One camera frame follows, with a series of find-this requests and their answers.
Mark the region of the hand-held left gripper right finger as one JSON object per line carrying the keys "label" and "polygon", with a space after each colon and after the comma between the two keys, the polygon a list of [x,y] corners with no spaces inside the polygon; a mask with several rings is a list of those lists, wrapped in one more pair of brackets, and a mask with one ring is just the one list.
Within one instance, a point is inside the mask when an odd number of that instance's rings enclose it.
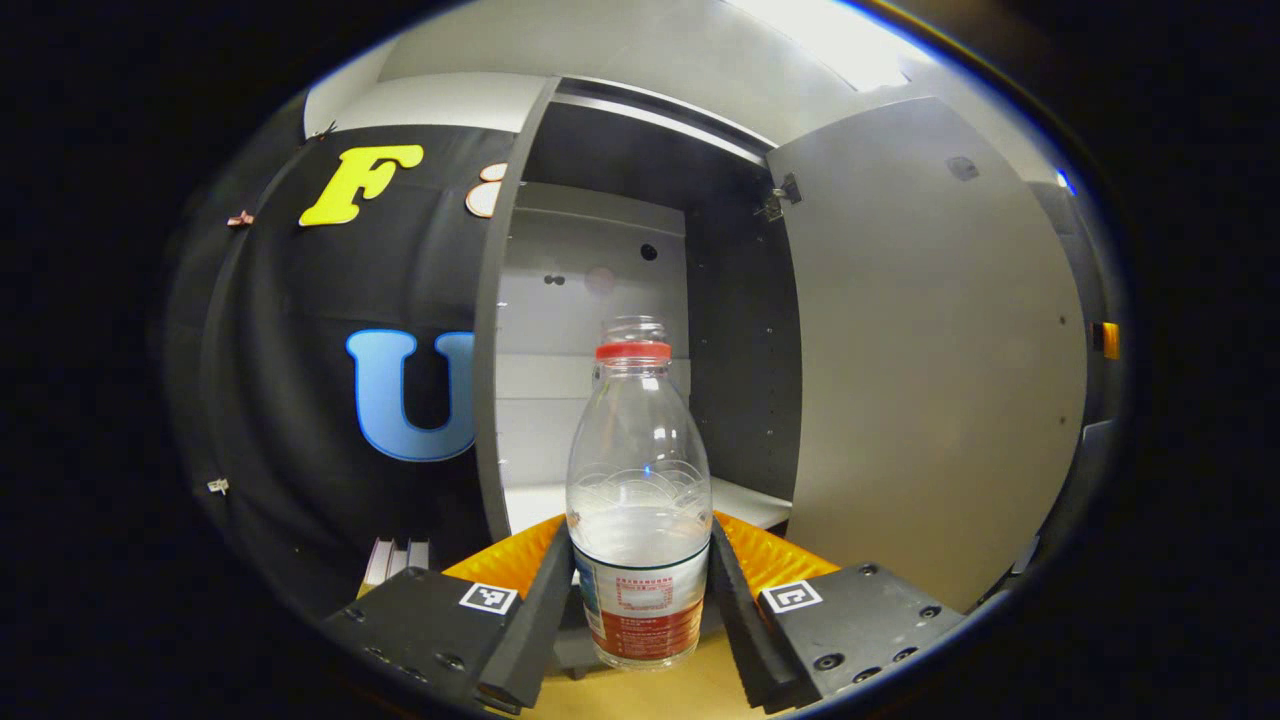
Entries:
{"label": "hand-held left gripper right finger", "polygon": [[708,582],[748,702],[768,714],[867,705],[965,619],[878,562],[836,568],[726,514]]}

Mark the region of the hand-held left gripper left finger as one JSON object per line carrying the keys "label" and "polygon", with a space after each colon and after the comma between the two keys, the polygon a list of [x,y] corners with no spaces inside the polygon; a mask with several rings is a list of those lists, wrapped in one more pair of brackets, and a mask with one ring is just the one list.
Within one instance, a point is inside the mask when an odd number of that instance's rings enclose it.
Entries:
{"label": "hand-held left gripper left finger", "polygon": [[330,615],[323,632],[416,694],[518,714],[538,702],[572,575],[559,515],[445,571],[407,566]]}

